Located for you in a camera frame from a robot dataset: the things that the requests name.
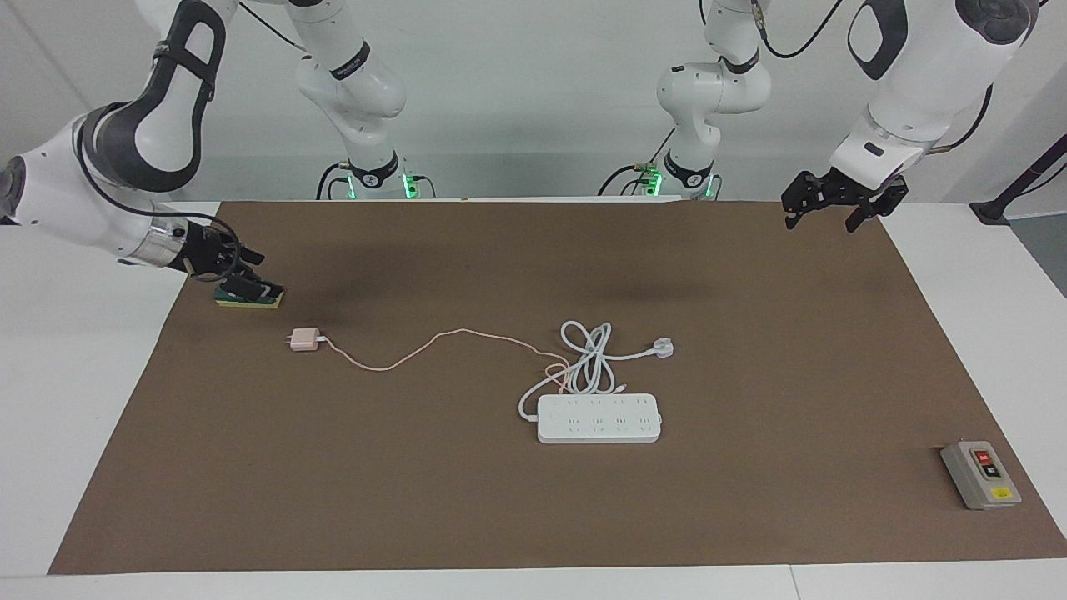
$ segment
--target white wall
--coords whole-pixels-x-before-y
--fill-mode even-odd
[[[670,128],[655,99],[660,73],[712,58],[696,0],[350,2],[375,51],[409,84],[397,145],[445,195],[595,192],[614,168],[648,159]],[[830,3],[775,3],[769,29],[777,46],[799,45]],[[766,59],[775,92],[763,111],[717,120],[724,196],[774,199],[798,171],[826,169],[875,89],[845,47],[859,4],[847,0],[800,58]],[[909,200],[991,198],[1048,145],[1022,131],[1042,129],[1028,112],[1039,99],[1056,112],[1053,92],[1063,89],[1051,79],[1067,61],[1061,4],[1053,0],[1041,13],[1034,37],[998,84],[978,135],[912,170]],[[256,10],[294,34],[282,7]],[[0,0],[0,154],[32,148],[75,113],[140,92],[155,34],[132,0]],[[291,74],[300,53],[242,13],[228,42],[218,98],[205,120],[206,160],[181,196],[310,195],[343,147],[296,90]],[[950,137],[970,117],[961,116]],[[976,185],[977,165],[994,162],[997,169],[978,172]]]

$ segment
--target white table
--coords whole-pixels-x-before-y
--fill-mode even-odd
[[[1067,452],[1058,445],[1067,432],[1067,299],[1010,230],[980,225],[966,206],[906,204],[886,226],[1067,531]],[[1067,597],[1067,560],[45,578],[184,277],[3,227],[0,281],[4,600]]]

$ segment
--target cable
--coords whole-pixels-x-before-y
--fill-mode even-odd
[[[336,162],[331,164],[325,171],[322,172],[322,177],[319,179],[319,189],[315,192],[315,200],[322,200],[322,188],[327,185],[327,179],[330,178],[330,174],[341,168],[343,162]]]
[[[416,181],[429,181],[430,190],[433,192],[433,198],[437,198],[437,186],[433,185],[433,179],[427,177],[426,175],[415,175],[412,178],[415,179]]]
[[[712,183],[708,185],[714,186],[716,180],[719,181],[719,187],[715,188],[715,198],[712,199],[712,202],[718,202],[719,194],[722,193],[722,175],[712,175]]]
[[[583,345],[577,345],[568,337],[568,330],[577,329],[583,336]],[[666,359],[674,353],[674,345],[667,337],[660,337],[656,340],[656,343],[652,345],[651,348],[642,352],[637,352],[634,354],[627,354],[624,357],[610,357],[605,350],[607,349],[608,340],[611,337],[611,323],[603,323],[600,327],[589,331],[582,323],[569,320],[559,328],[559,335],[566,344],[572,350],[578,352],[580,358],[574,364],[571,364],[563,357],[556,354],[555,352],[546,352],[544,350],[539,350],[530,344],[523,342],[521,340],[515,340],[514,337],[508,337],[506,335],[495,335],[492,333],[484,333],[482,331],[477,331],[474,329],[453,329],[451,331],[445,331],[439,333],[430,338],[429,342],[419,346],[415,351],[409,353],[404,358],[398,360],[389,366],[369,366],[366,365],[354,358],[351,354],[340,349],[333,340],[327,335],[320,336],[318,340],[324,342],[330,346],[333,351],[337,352],[341,357],[364,370],[370,373],[386,373],[397,368],[398,366],[404,364],[405,362],[414,359],[424,350],[432,346],[437,340],[446,337],[449,335],[457,335],[460,333],[466,333],[469,335],[476,335],[478,337],[485,337],[489,340],[499,340],[503,342],[510,342],[516,344],[532,351],[539,357],[545,357],[553,359],[557,362],[550,364],[544,368],[545,378],[539,381],[537,384],[531,386],[526,391],[525,394],[519,399],[519,415],[524,420],[536,423],[537,415],[529,414],[526,412],[526,400],[534,395],[535,392],[541,388],[547,385],[548,383],[556,383],[559,385],[559,393],[571,393],[571,394],[618,394],[622,392],[625,385],[616,385],[615,372],[611,370],[611,362],[615,361],[631,361],[635,359],[640,359],[644,357],[659,357]],[[607,385],[601,385],[601,381],[606,381]]]
[[[1022,196],[1026,195],[1028,193],[1034,193],[1037,190],[1044,188],[1045,186],[1051,184],[1053,179],[1055,179],[1056,177],[1058,177],[1060,174],[1064,172],[1064,169],[1067,169],[1067,162],[1065,162],[1063,165],[1061,165],[1060,170],[1056,171],[1055,173],[1053,173],[1051,177],[1049,177],[1048,179],[1045,179],[1045,181],[1038,184],[1036,187],[1030,188],[1029,190],[1020,193],[1019,195],[1017,195],[1015,198],[1022,198]]]
[[[833,14],[837,13],[838,9],[841,7],[842,2],[844,2],[844,0],[837,0],[833,3],[833,6],[830,9],[830,12],[826,14],[826,17],[823,19],[823,22],[818,25],[818,29],[815,30],[815,33],[811,34],[811,37],[808,40],[808,42],[805,43],[803,46],[800,46],[799,50],[784,54],[776,50],[774,46],[770,45],[770,40],[767,38],[767,23],[764,21],[763,6],[760,5],[760,0],[752,0],[752,17],[755,18],[755,27],[757,29],[760,30],[760,37],[763,38],[763,45],[767,47],[767,50],[769,50],[771,54],[778,57],[779,59],[792,59],[800,56],[805,50],[808,49],[809,46],[815,43],[815,40],[817,40],[818,36],[823,33],[823,30],[826,29],[826,26],[830,22],[830,19],[833,18]]]
[[[578,332],[582,333],[584,342],[582,346],[578,346],[572,342],[570,337],[568,337],[567,330],[571,328],[577,329]],[[537,423],[537,415],[528,414],[526,412],[526,400],[534,395],[534,392],[537,392],[548,383],[558,383],[560,386],[560,393],[619,394],[624,391],[626,386],[616,385],[615,372],[611,369],[612,362],[632,361],[644,357],[659,357],[662,359],[666,359],[674,353],[674,345],[671,343],[670,338],[660,337],[659,340],[656,340],[656,343],[653,344],[651,348],[644,350],[643,352],[626,354],[624,357],[610,357],[606,353],[608,340],[611,338],[611,323],[609,322],[602,323],[600,327],[590,331],[578,321],[570,320],[564,322],[559,328],[559,336],[563,340],[563,344],[567,345],[567,347],[575,352],[578,352],[582,358],[579,358],[573,365],[548,365],[548,367],[545,368],[545,378],[527,390],[526,393],[523,394],[523,397],[519,398],[519,415],[530,423]],[[551,373],[548,369],[555,366],[563,366],[563,368],[561,370]],[[607,385],[601,385],[602,380],[606,381]]]
[[[667,137],[664,138],[664,143],[659,144],[659,147],[656,148],[656,154],[652,155],[652,158],[649,159],[649,162],[655,164],[656,159],[659,158],[659,153],[662,153],[664,151],[664,148],[667,147],[667,142],[670,141],[670,137],[673,136],[674,131],[676,131],[676,130],[678,130],[678,128],[673,127],[673,128],[671,128],[670,131],[667,132]]]
[[[347,184],[348,177],[337,177],[336,179],[331,179],[330,185],[327,186],[327,199],[333,200],[333,186],[334,184]]]
[[[628,188],[630,186],[634,186],[633,191],[630,192],[630,195],[634,195],[635,193],[637,193],[637,188],[640,187],[643,180],[644,179],[638,177],[637,179],[634,179],[633,181],[626,184],[625,186],[622,186],[622,191],[619,192],[619,195],[626,195],[626,188]]]
[[[203,282],[203,283],[216,283],[216,282],[223,281],[226,278],[228,278],[229,275],[232,275],[235,272],[237,272],[237,269],[241,266],[241,240],[240,240],[240,238],[237,237],[237,232],[234,231],[234,227],[230,227],[228,223],[226,223],[225,221],[223,221],[222,219],[220,219],[218,217],[212,217],[211,215],[205,215],[203,212],[141,210],[140,208],[133,208],[132,206],[126,206],[125,204],[123,204],[123,203],[118,202],[117,200],[111,198],[111,195],[108,192],[103,191],[103,188],[101,188],[100,185],[96,181],[96,178],[93,177],[93,174],[89,170],[89,165],[85,164],[85,154],[84,154],[84,148],[83,148],[83,143],[84,143],[84,140],[85,140],[85,133],[84,133],[84,130],[83,130],[81,124],[77,125],[76,127],[77,127],[78,132],[75,135],[75,140],[74,140],[74,151],[75,152],[74,152],[74,154],[75,154],[75,157],[78,159],[78,167],[81,168],[81,173],[82,173],[82,175],[85,176],[85,180],[89,181],[90,187],[92,187],[93,190],[96,191],[96,193],[100,198],[102,198],[103,200],[106,200],[108,202],[108,204],[114,206],[115,208],[117,208],[120,210],[123,210],[123,211],[126,211],[126,212],[129,212],[131,215],[138,215],[138,216],[141,216],[141,217],[154,217],[154,218],[155,217],[170,217],[170,218],[174,218],[174,219],[205,219],[207,221],[210,221],[212,223],[218,224],[220,227],[226,230],[226,233],[234,240],[234,259],[233,259],[233,262],[229,264],[229,267],[227,267],[226,270],[224,270],[221,274],[212,275],[212,277],[204,277],[204,275],[194,274],[190,270],[189,277],[192,278],[192,279],[194,279],[194,280],[196,280],[196,281]],[[186,263],[186,268],[189,269],[189,263],[188,263],[188,260]]]
[[[971,125],[971,128],[967,130],[967,133],[964,133],[962,138],[956,140],[951,144],[931,148],[928,154],[944,154],[946,152],[958,148],[959,146],[964,145],[964,142],[970,140],[971,136],[973,136],[974,132],[978,130],[978,126],[982,125],[982,120],[986,117],[986,112],[989,110],[989,104],[992,102],[992,99],[993,99],[993,86],[990,83],[989,88],[986,89],[986,99],[982,101],[982,109],[978,111],[978,116],[974,119],[974,123]]]
[[[634,165],[634,164],[627,164],[626,167],[623,167],[623,168],[619,169],[615,173],[611,173],[611,176],[608,177],[606,181],[604,181],[604,185],[601,186],[601,189],[600,189],[599,192],[596,192],[596,195],[604,195],[604,190],[606,190],[607,187],[611,185],[611,181],[614,181],[616,179],[616,177],[618,177],[619,175],[622,175],[626,171],[637,171],[637,167]]]
[[[252,15],[253,17],[255,17],[255,19],[257,21],[259,21],[260,23],[262,23],[264,27],[266,27],[267,29],[269,29],[272,32],[274,32],[274,35],[277,35],[278,37],[281,37],[282,41],[284,41],[286,44],[292,46],[293,48],[300,50],[301,52],[306,52],[307,51],[307,48],[304,48],[300,44],[297,44],[292,40],[289,40],[284,34],[282,34],[281,31],[274,29],[274,26],[272,26],[271,23],[267,22],[267,19],[265,19],[265,18],[260,17],[259,15],[257,15],[256,12],[253,11],[252,9],[250,9],[249,5],[245,4],[244,2],[238,2],[237,5],[240,6],[240,7],[242,7],[242,9],[244,9],[244,11],[246,13],[249,13],[250,15]]]

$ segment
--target pink cable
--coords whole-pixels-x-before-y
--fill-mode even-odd
[[[337,352],[338,354],[345,357],[345,359],[347,359],[348,362],[352,363],[353,365],[355,365],[355,366],[357,366],[357,367],[360,367],[360,368],[362,368],[364,370],[369,370],[371,373],[385,373],[385,372],[395,369],[396,367],[402,365],[403,363],[410,361],[411,359],[414,359],[416,356],[418,356],[420,352],[423,352],[423,350],[426,350],[427,348],[429,348],[430,346],[432,346],[433,343],[436,342],[437,340],[441,340],[442,337],[445,337],[445,336],[448,336],[448,335],[456,335],[458,333],[469,333],[471,335],[477,335],[479,337],[488,337],[490,340],[499,340],[501,342],[511,342],[512,344],[517,344],[517,345],[520,345],[520,346],[522,346],[524,348],[527,348],[527,349],[531,350],[535,354],[538,354],[540,357],[547,357],[550,359],[556,359],[559,362],[558,363],[553,363],[553,364],[546,366],[544,368],[544,374],[545,374],[545,377],[548,377],[553,381],[555,381],[556,383],[559,383],[560,391],[562,391],[562,386],[564,385],[564,381],[561,381],[560,379],[558,379],[558,377],[559,377],[560,374],[564,373],[567,369],[569,369],[571,367],[571,363],[568,362],[567,359],[564,359],[563,357],[560,357],[559,354],[555,354],[553,352],[545,352],[543,350],[538,350],[534,346],[531,346],[531,345],[529,345],[529,344],[527,344],[527,343],[525,343],[525,342],[523,342],[521,340],[515,340],[514,337],[508,337],[508,336],[505,336],[505,335],[493,335],[492,333],[484,333],[484,332],[481,332],[481,331],[475,331],[473,329],[466,329],[466,328],[453,329],[452,331],[445,331],[445,332],[442,332],[442,333],[439,333],[439,334],[434,335],[433,337],[430,338],[429,342],[427,342],[426,344],[423,344],[423,346],[419,347],[417,350],[415,350],[414,352],[412,352],[412,353],[408,354],[407,357],[400,359],[399,361],[397,361],[393,365],[391,365],[391,366],[384,366],[384,367],[365,365],[365,364],[361,363],[360,361],[353,359],[345,350],[341,350],[340,348],[338,348],[333,343],[333,340],[330,340],[329,336],[323,336],[323,338],[325,340],[327,344],[331,348],[333,348],[333,350],[335,352]],[[553,367],[559,367],[560,370],[556,372],[556,374],[553,375],[552,372],[551,372],[551,369]]]

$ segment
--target brown paper mat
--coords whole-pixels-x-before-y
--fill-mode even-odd
[[[52,573],[1037,558],[1067,544],[878,223],[775,204],[228,204],[289,291],[181,291]],[[570,318],[658,396],[652,445],[545,446],[515,400]],[[1024,504],[964,509],[937,446]]]

